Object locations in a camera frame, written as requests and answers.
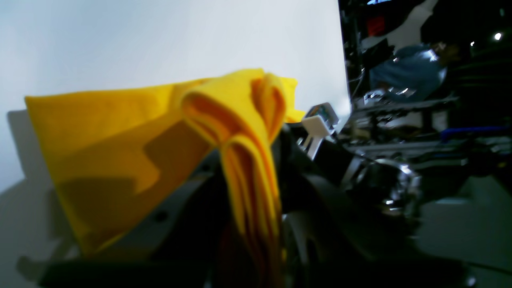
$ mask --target yellow microfiber towel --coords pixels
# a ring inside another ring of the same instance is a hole
[[[281,204],[270,144],[283,122],[303,116],[294,109],[295,86],[294,79],[253,69],[141,89],[27,97],[83,254],[135,227],[217,147],[237,228],[268,275],[264,281],[278,285]]]

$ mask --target white wall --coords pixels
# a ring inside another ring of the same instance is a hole
[[[336,0],[0,0],[0,287],[76,254],[25,95],[119,89],[262,67],[296,106],[349,113]]]

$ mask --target folded cloth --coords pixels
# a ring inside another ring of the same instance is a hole
[[[294,79],[254,69],[141,89],[26,97],[83,254],[135,227],[218,147],[237,228],[268,275],[263,281],[279,284],[281,204],[270,144],[284,121],[303,115],[293,108],[295,86]]]

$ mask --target blue shirt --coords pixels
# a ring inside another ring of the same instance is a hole
[[[414,91],[410,96],[386,93],[385,96],[392,101],[423,101],[444,81],[446,68],[441,66],[430,46],[404,47],[395,53],[395,57],[370,70],[372,89],[378,89],[378,83],[384,82],[398,90]]]

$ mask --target person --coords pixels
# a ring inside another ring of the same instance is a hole
[[[394,102],[419,102],[438,89],[448,65],[461,60],[456,43],[407,46],[370,70],[372,90]]]

